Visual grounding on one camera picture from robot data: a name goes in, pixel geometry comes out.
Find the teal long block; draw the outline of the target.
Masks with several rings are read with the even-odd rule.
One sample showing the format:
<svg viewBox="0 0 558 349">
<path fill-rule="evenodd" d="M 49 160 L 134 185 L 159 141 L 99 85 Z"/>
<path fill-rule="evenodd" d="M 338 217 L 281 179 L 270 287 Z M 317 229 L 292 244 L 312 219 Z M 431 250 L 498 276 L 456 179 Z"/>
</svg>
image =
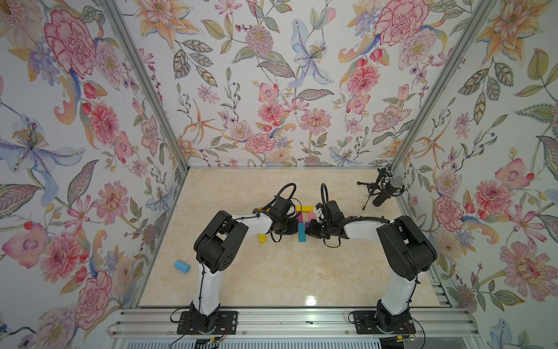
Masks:
<svg viewBox="0 0 558 349">
<path fill-rule="evenodd" d="M 305 234 L 305 224 L 303 222 L 299 222 L 297 225 L 297 236 L 300 243 L 305 243 L 306 234 Z"/>
</svg>

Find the yellow long block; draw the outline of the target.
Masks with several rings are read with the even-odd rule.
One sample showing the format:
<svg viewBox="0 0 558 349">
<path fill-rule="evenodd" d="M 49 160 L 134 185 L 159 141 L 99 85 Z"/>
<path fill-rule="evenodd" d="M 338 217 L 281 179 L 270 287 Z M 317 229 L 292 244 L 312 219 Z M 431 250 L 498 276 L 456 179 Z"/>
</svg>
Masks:
<svg viewBox="0 0 558 349">
<path fill-rule="evenodd" d="M 315 208 L 313 206 L 297 206 L 297 212 L 312 212 Z"/>
</svg>

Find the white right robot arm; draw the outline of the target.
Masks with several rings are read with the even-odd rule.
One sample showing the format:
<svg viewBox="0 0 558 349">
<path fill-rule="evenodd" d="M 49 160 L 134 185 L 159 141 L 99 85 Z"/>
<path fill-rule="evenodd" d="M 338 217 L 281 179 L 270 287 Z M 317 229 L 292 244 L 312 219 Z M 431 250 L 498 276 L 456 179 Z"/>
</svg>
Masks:
<svg viewBox="0 0 558 349">
<path fill-rule="evenodd" d="M 385 334 L 411 321 L 411 303 L 419 276 L 437 260 L 437 252 L 415 222 L 406 215 L 393 220 L 372 216 L 345 216 L 335 201 L 317 204 L 305 233 L 323 241 L 331 237 L 379 243 L 392 274 L 376 305 L 373 323 Z"/>
</svg>

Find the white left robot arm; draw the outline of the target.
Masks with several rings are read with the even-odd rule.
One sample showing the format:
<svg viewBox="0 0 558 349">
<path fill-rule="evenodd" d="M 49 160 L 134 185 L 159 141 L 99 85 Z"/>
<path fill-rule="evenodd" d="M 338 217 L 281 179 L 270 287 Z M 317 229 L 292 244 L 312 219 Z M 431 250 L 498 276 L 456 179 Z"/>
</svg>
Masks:
<svg viewBox="0 0 558 349">
<path fill-rule="evenodd" d="M 281 196 L 248 215 L 235 216 L 223 210 L 216 213 L 194 244 L 198 287 L 188 311 L 194 324 L 207 332 L 217 323 L 223 273 L 232 265 L 245 238 L 295 234 L 299 215 L 293 199 Z"/>
</svg>

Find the light blue block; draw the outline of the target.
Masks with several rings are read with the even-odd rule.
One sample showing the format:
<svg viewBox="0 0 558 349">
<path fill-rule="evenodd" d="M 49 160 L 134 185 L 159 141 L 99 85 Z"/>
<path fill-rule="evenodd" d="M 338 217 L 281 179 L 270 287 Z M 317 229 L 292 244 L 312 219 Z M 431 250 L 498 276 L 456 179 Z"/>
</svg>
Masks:
<svg viewBox="0 0 558 349">
<path fill-rule="evenodd" d="M 181 260 L 177 260 L 177 261 L 174 263 L 174 267 L 175 267 L 178 271 L 180 271 L 180 272 L 182 272 L 182 273 L 189 273 L 189 272 L 190 272 L 190 269 L 191 269 L 191 267 L 190 267 L 189 264 L 187 264 L 187 263 L 185 263 L 185 262 L 183 262 L 183 261 L 181 261 Z"/>
</svg>

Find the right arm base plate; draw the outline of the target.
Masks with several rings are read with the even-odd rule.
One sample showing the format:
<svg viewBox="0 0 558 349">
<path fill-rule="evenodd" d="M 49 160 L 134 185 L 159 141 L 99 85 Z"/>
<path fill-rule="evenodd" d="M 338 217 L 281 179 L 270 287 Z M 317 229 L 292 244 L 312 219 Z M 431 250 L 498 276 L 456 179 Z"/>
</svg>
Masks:
<svg viewBox="0 0 558 349">
<path fill-rule="evenodd" d="M 416 334 L 409 312 L 393 316 L 387 311 L 352 311 L 348 317 L 357 334 L 386 334 L 410 336 Z"/>
</svg>

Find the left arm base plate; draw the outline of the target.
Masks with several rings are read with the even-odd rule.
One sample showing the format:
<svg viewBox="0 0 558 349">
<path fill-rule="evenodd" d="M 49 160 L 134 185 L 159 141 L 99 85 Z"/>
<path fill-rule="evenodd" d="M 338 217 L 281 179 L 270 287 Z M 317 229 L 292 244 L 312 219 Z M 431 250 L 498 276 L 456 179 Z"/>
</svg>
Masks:
<svg viewBox="0 0 558 349">
<path fill-rule="evenodd" d="M 177 325 L 177 334 L 236 334 L 237 326 L 237 311 L 217 311 L 209 316 L 187 311 L 181 313 L 181 317 Z"/>
</svg>

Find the aluminium frame rail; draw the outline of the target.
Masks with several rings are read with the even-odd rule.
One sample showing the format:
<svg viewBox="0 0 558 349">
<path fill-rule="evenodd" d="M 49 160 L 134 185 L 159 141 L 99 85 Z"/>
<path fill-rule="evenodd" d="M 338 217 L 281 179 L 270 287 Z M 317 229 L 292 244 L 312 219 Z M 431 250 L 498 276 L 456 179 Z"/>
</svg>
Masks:
<svg viewBox="0 0 558 349">
<path fill-rule="evenodd" d="M 249 338 L 334 338 L 357 337 L 349 321 L 352 308 L 236 308 L 236 333 L 228 339 Z M 174 339 L 180 311 L 170 308 L 138 308 L 121 311 L 109 326 L 111 339 Z M 460 308 L 413 308 L 417 335 L 427 339 L 438 337 L 479 338 L 472 316 Z"/>
</svg>

